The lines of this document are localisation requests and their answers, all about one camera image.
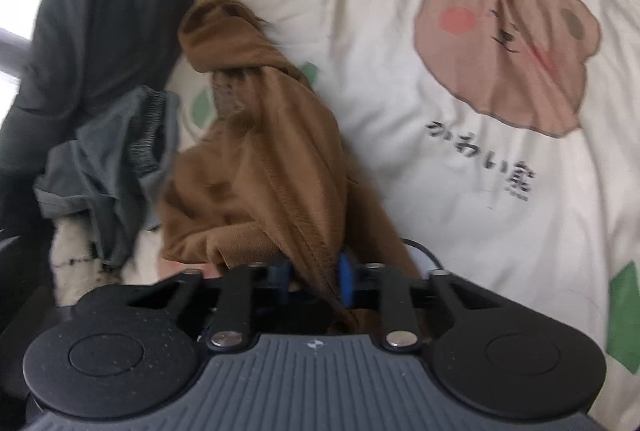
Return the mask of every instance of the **cartoon bear face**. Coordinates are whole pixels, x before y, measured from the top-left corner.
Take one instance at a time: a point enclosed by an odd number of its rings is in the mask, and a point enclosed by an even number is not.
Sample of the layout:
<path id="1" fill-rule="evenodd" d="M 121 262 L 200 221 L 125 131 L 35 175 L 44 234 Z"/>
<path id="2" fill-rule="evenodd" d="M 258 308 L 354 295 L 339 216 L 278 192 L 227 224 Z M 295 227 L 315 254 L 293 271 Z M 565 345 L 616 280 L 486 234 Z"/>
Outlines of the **cartoon bear face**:
<path id="1" fill-rule="evenodd" d="M 562 137 L 579 126 L 600 27 L 580 0 L 423 0 L 415 47 L 476 112 Z"/>

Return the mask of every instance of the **brown fleece cloth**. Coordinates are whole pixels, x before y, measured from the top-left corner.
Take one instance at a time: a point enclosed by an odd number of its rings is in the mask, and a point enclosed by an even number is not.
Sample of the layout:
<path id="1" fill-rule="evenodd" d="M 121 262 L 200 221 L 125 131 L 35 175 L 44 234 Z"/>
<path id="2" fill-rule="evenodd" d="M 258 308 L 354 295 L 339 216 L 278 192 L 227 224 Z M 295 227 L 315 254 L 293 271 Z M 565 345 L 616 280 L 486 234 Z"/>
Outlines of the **brown fleece cloth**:
<path id="1" fill-rule="evenodd" d="M 334 116 L 253 13 L 204 0 L 178 36 L 193 68 L 212 72 L 218 119 L 175 161 L 159 205 L 162 257 L 232 268 L 279 249 L 334 307 L 344 245 L 419 277 L 373 191 L 354 180 Z"/>

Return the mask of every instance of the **bed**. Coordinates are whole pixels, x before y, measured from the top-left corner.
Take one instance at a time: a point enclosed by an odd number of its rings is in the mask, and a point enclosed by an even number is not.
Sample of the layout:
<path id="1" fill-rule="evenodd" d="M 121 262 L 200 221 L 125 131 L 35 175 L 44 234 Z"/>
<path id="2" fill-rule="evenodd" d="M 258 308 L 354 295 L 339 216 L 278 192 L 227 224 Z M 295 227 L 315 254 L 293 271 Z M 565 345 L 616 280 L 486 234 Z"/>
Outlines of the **bed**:
<path id="1" fill-rule="evenodd" d="M 593 338 L 608 372 L 591 414 L 634 431 L 640 0 L 241 1 L 334 113 L 401 236 Z M 180 58 L 166 88 L 185 150 L 216 117 L 208 77 Z M 173 270 L 160 245 L 141 233 L 127 281 Z"/>

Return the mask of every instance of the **round pad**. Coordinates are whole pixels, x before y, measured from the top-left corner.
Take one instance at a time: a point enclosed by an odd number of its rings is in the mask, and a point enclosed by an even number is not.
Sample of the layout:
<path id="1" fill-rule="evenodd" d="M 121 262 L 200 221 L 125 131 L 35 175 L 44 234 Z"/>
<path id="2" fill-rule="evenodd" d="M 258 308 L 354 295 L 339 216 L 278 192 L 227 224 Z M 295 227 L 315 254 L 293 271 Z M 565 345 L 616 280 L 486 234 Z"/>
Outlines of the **round pad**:
<path id="1" fill-rule="evenodd" d="M 193 377 L 190 338 L 161 313 L 92 311 L 40 335 L 24 356 L 33 396 L 87 419 L 132 416 L 177 394 Z"/>
<path id="2" fill-rule="evenodd" d="M 590 338 L 510 308 L 469 311 L 431 353 L 433 373 L 455 397 L 506 419 L 551 419 L 583 409 L 602 387 L 606 368 Z"/>

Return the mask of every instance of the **dark gray fabric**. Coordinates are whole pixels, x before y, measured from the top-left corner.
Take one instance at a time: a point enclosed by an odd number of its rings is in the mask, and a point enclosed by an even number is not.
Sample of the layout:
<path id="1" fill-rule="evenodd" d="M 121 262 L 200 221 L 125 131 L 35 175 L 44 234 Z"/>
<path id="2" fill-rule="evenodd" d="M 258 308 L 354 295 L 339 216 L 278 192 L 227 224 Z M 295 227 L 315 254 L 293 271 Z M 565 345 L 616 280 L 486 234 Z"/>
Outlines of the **dark gray fabric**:
<path id="1" fill-rule="evenodd" d="M 140 85 L 164 87 L 194 0 L 42 0 L 20 91 L 0 130 L 0 172 L 42 172 L 51 148 Z"/>
<path id="2" fill-rule="evenodd" d="M 155 204 L 178 146 L 178 97 L 132 90 L 53 148 L 34 191 L 42 216 L 89 210 L 98 257 L 121 267 L 138 231 L 158 225 Z"/>

